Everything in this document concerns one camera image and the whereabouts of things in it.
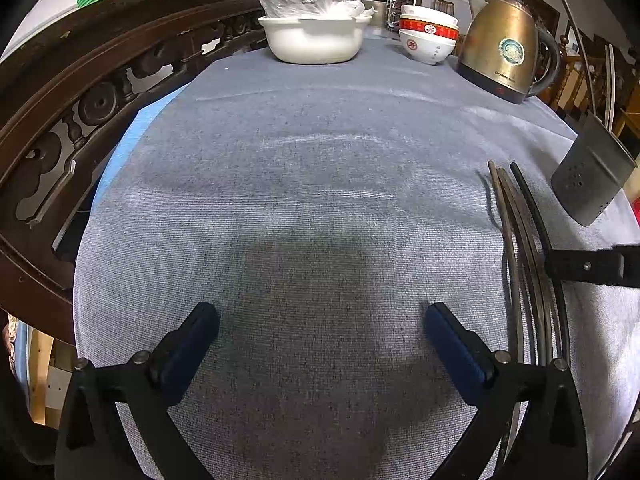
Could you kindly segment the grey metal utensil holder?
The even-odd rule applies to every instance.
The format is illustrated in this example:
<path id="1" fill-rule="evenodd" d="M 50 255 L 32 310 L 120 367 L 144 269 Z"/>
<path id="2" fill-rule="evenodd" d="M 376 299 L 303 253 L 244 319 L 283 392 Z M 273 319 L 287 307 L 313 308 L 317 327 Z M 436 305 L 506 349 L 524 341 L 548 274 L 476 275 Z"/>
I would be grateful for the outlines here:
<path id="1" fill-rule="evenodd" d="M 591 112 L 579 124 L 574 143 L 551 177 L 564 210 L 590 226 L 614 200 L 637 168 L 636 159 Z"/>

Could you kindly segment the grey table cloth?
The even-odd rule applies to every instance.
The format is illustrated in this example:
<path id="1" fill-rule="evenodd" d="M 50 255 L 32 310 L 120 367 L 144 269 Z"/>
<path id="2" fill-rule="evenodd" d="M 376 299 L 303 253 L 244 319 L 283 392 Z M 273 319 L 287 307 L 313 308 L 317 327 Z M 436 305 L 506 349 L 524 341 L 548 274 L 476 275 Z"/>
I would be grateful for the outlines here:
<path id="1" fill-rule="evenodd" d="M 201 301 L 218 339 L 170 412 L 217 479 L 425 479 L 474 411 L 423 333 L 440 301 L 508 344 L 490 165 L 517 164 L 552 244 L 634 244 L 619 195 L 578 226 L 549 180 L 574 140 L 544 104 L 368 39 L 301 66 L 213 63 L 105 178 L 76 260 L 77 351 L 154 348 Z"/>

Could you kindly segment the gold electric kettle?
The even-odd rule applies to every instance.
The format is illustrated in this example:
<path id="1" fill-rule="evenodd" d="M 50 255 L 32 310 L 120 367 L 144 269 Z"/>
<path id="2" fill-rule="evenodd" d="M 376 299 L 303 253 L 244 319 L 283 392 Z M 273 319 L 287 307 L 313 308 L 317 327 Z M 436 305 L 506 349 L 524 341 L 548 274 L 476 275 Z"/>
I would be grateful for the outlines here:
<path id="1" fill-rule="evenodd" d="M 549 88 L 560 64 L 558 44 L 522 0 L 486 0 L 465 35 L 457 73 L 520 104 Z"/>

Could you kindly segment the dark carved wooden bench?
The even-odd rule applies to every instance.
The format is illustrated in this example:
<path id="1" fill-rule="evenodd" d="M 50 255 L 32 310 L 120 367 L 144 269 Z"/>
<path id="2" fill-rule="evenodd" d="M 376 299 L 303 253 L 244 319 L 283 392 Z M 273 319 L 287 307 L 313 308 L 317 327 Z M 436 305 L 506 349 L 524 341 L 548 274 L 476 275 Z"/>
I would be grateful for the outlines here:
<path id="1" fill-rule="evenodd" d="M 260 48 L 258 0 L 100 0 L 1 65 L 1 305 L 74 339 L 74 260 L 58 243 L 137 112 L 209 64 Z"/>

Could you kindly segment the white red stacked bowls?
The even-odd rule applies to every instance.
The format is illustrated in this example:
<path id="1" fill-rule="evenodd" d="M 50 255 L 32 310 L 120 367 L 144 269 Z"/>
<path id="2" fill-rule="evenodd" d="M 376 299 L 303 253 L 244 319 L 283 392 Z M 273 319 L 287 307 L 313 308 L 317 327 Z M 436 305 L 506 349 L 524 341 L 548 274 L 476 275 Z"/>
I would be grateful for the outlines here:
<path id="1" fill-rule="evenodd" d="M 425 6 L 403 6 L 399 38 L 410 58 L 437 65 L 454 52 L 459 38 L 458 20 Z"/>

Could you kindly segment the wooden chair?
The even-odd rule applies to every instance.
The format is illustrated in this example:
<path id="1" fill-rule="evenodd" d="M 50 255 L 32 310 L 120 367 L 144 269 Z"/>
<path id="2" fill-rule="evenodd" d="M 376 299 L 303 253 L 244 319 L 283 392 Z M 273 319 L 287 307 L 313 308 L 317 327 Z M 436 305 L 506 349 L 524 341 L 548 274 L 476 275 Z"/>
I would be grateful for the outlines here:
<path id="1" fill-rule="evenodd" d="M 449 0 L 433 0 L 433 9 L 448 15 L 454 15 L 454 3 Z"/>

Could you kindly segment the white plastic basin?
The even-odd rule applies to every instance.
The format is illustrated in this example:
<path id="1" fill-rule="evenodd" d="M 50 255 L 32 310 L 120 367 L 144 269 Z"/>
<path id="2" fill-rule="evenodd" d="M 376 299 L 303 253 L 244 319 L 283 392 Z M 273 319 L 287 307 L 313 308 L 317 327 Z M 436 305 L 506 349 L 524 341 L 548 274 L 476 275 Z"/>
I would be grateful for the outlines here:
<path id="1" fill-rule="evenodd" d="M 280 61 L 322 65 L 350 61 L 359 52 L 372 11 L 354 18 L 258 18 Z"/>

